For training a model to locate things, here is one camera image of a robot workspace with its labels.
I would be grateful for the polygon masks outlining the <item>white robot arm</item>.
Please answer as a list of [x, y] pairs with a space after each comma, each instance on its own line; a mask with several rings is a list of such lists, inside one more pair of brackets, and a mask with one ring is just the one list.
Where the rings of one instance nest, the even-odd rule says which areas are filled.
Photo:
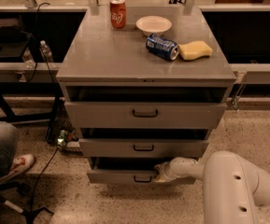
[[217, 151], [201, 164], [176, 157], [157, 164], [159, 183], [193, 177], [203, 182], [205, 224], [258, 224], [256, 207], [270, 205], [270, 174], [229, 151]]

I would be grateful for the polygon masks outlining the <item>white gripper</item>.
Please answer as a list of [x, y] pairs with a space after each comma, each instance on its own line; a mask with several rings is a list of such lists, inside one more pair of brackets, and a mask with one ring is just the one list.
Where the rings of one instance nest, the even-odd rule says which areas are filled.
[[159, 171], [159, 173], [154, 178], [155, 183], [171, 182], [176, 179], [176, 176], [172, 172], [170, 163], [168, 161], [164, 163], [156, 164], [154, 168], [157, 171]]

